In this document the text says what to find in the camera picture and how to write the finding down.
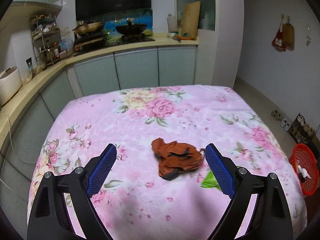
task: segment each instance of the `cutting board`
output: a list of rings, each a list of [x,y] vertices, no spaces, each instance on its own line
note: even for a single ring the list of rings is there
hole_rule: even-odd
[[[184,6],[183,18],[181,22],[181,36],[183,36],[185,33],[188,33],[189,38],[193,40],[197,38],[200,3],[201,2],[193,2]]]

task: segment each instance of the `metal bolt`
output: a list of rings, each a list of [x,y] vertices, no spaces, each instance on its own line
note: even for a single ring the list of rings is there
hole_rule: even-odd
[[[83,171],[83,168],[82,168],[82,167],[77,167],[77,168],[75,169],[75,173],[76,173],[76,174],[80,174],[80,173],[82,173],[82,171]]]
[[[50,171],[47,171],[45,174],[44,174],[44,177],[47,179],[47,178],[50,178],[51,177],[51,172]]]
[[[239,172],[241,173],[241,174],[247,174],[247,170],[246,170],[246,168],[239,168]]]
[[[271,179],[276,179],[276,178],[278,178],[275,173],[270,173],[270,177],[271,177]]]

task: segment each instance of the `beige countertop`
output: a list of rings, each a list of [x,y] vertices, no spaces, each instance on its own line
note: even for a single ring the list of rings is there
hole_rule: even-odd
[[[157,47],[157,46],[184,46],[184,45],[198,45],[196,41],[175,41],[168,38],[166,35],[154,35],[155,41],[148,42],[137,42],[125,45],[113,46],[110,48],[99,49],[92,52],[88,52],[76,57],[70,57],[64,59],[53,67],[42,71],[36,75],[28,84],[26,84],[6,105],[1,108],[0,111],[0,146],[2,147],[6,136],[9,133],[9,127],[12,127],[15,120],[22,112],[23,108],[31,100],[31,98],[45,85],[49,79],[54,76],[58,71],[63,69],[65,66],[76,63],[81,60],[85,60],[91,57],[97,57],[103,54],[112,53],[116,51],[128,50],[128,49],[139,49],[146,47]]]

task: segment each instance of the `red bag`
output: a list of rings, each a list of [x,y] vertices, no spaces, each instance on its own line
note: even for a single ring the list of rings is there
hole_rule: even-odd
[[[283,33],[280,29],[282,29],[283,19],[284,19],[284,16],[282,15],[278,32],[271,43],[272,46],[274,46],[278,51],[286,51],[286,47],[287,47],[286,45],[282,44]]]

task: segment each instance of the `crumpled orange fabric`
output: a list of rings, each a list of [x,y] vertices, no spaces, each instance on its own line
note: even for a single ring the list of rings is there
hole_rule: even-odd
[[[152,141],[151,146],[160,159],[159,176],[164,179],[171,180],[181,172],[194,171],[203,161],[201,153],[188,143],[165,143],[162,138],[158,138]]]

